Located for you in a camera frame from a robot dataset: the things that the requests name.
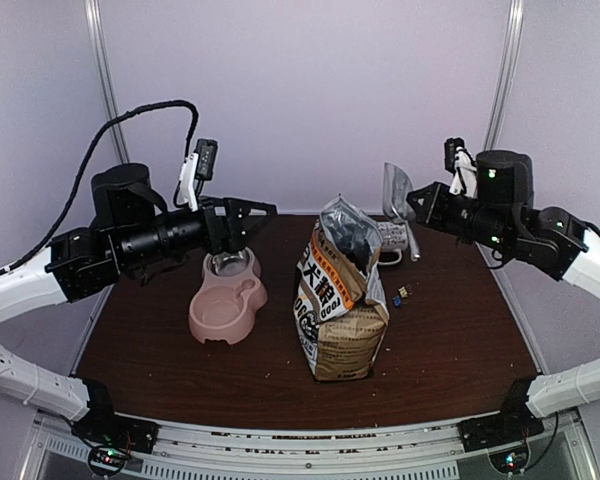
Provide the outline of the metal scoop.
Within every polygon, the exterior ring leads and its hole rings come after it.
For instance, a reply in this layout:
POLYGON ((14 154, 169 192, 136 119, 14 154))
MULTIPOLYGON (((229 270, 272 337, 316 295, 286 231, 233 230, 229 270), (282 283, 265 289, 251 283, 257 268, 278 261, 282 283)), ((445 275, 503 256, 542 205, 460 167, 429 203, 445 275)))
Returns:
POLYGON ((407 202, 408 194, 413 190, 409 176, 393 163, 385 162, 383 171, 382 209, 385 218, 404 228, 407 247, 412 261, 421 257, 420 247, 411 228, 415 220, 415 211, 407 202))

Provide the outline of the dog food bag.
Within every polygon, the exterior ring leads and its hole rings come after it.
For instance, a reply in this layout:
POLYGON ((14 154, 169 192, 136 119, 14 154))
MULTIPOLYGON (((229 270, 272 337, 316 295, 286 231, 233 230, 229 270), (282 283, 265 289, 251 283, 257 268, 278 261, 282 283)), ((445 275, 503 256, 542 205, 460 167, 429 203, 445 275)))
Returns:
POLYGON ((293 315, 318 382, 368 377, 389 325, 378 271, 377 222, 338 196, 327 203, 296 264, 293 315))

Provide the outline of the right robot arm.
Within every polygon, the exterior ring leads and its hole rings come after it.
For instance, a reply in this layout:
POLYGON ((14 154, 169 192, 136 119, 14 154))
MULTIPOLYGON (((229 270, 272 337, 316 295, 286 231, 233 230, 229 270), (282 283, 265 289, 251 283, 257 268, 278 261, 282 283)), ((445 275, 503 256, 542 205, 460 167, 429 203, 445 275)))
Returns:
MULTIPOLYGON (((533 206, 532 160, 488 150, 470 157, 447 151, 450 185, 433 182, 401 198, 417 223, 518 260, 600 300, 600 229, 560 207, 533 206)), ((559 411, 600 400, 600 358, 551 375, 516 381, 493 419, 499 440, 515 440, 531 424, 559 411)))

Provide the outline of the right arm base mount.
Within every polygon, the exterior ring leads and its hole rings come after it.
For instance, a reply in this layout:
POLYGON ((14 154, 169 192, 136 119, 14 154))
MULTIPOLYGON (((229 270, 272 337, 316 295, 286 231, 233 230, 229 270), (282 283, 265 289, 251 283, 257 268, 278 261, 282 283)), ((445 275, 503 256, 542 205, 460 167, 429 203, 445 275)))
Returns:
POLYGON ((543 422, 526 406, 535 376, 515 380, 494 414, 473 417, 458 424, 465 453, 489 450, 489 461, 498 473, 522 474, 532 465, 531 437, 544 432, 543 422))

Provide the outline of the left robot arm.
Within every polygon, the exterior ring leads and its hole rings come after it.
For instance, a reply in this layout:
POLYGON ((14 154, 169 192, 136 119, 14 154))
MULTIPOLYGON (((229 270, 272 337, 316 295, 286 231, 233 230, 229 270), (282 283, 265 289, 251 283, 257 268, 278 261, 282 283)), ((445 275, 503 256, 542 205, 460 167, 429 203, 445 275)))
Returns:
MULTIPOLYGON (((140 163, 112 167, 91 180, 95 218, 44 242, 18 267, 0 273, 0 323, 42 307, 95 295, 163 260, 180 261, 194 249, 234 253, 277 214, 273 204, 203 198, 196 210, 169 210, 140 163)), ((28 362, 0 344, 0 393, 84 424, 103 444, 124 433, 107 388, 28 362)))

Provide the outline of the pink double pet bowl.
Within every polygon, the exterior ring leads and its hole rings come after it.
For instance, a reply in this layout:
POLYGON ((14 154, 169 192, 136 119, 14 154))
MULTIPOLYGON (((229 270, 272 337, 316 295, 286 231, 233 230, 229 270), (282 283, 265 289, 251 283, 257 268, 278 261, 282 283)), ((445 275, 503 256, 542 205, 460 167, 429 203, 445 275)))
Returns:
POLYGON ((202 261, 202 284, 189 305, 189 328, 201 342, 224 341, 229 345, 244 340, 254 328, 256 314, 267 302, 261 281, 261 266, 253 251, 247 270, 233 277, 213 275, 208 254, 202 261))

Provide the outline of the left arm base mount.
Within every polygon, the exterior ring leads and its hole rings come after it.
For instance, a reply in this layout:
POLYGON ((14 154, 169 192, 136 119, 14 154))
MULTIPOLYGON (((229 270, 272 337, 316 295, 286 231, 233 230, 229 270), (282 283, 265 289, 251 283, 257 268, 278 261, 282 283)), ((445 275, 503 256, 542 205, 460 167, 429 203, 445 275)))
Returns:
POLYGON ((133 453, 151 454, 159 425, 154 421, 117 414, 107 387, 83 380, 87 413, 69 422, 71 433, 89 449, 87 466, 98 477, 109 479, 133 460, 133 453))

